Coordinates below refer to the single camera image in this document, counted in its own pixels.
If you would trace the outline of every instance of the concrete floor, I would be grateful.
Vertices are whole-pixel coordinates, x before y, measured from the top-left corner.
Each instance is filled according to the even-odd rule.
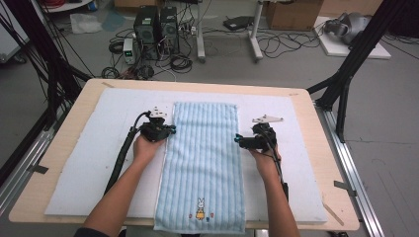
[[[93,15],[100,22],[113,19],[109,10]],[[62,15],[60,20],[68,19]],[[222,18],[204,21],[222,29]],[[109,39],[130,28],[122,20],[112,29],[67,38],[95,75],[109,66]],[[205,37],[208,58],[197,61],[188,74],[176,74],[178,82],[308,88],[333,75],[344,58],[326,56],[321,47],[302,48],[279,58],[253,61],[246,36],[213,34]],[[393,42],[419,57],[419,45]],[[349,95],[345,137],[365,189],[386,236],[415,236],[419,232],[419,60],[381,43],[391,60],[368,59],[356,74]],[[74,53],[71,64],[84,70]],[[174,81],[169,73],[153,78]],[[321,93],[312,95],[317,99]],[[40,117],[46,107],[38,77],[30,63],[0,64],[0,165]],[[78,225],[11,223],[11,204],[0,217],[0,236],[71,236]],[[301,231],[302,236],[328,236],[324,231]],[[362,226],[350,236],[368,236]]]

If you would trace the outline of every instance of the embroidered rabbit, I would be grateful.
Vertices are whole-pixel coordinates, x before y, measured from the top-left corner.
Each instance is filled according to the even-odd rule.
[[[197,210],[197,219],[203,220],[206,217],[206,213],[204,212],[205,198],[200,199],[198,197],[198,210]]]

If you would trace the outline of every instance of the towel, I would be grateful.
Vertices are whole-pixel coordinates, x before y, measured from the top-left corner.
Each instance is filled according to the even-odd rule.
[[[241,234],[245,230],[237,107],[176,103],[167,142],[155,230]]]

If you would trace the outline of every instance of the table surface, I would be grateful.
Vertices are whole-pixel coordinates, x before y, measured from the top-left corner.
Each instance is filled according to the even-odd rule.
[[[334,181],[342,182],[331,148],[314,109],[311,98],[303,89],[193,84],[173,82],[122,81],[91,79],[45,152],[40,165],[49,170],[43,175],[33,173],[28,184],[10,212],[14,222],[32,223],[83,223],[85,216],[53,216],[44,211],[55,190],[59,175],[70,156],[87,120],[94,111],[106,88],[142,90],[217,92],[245,95],[269,95],[289,97],[293,101],[302,137],[326,209],[328,221],[321,225],[299,225],[299,229],[356,230],[359,220],[348,193],[334,187]],[[153,225],[151,218],[128,218],[125,225]],[[268,228],[266,221],[247,221],[246,228]]]

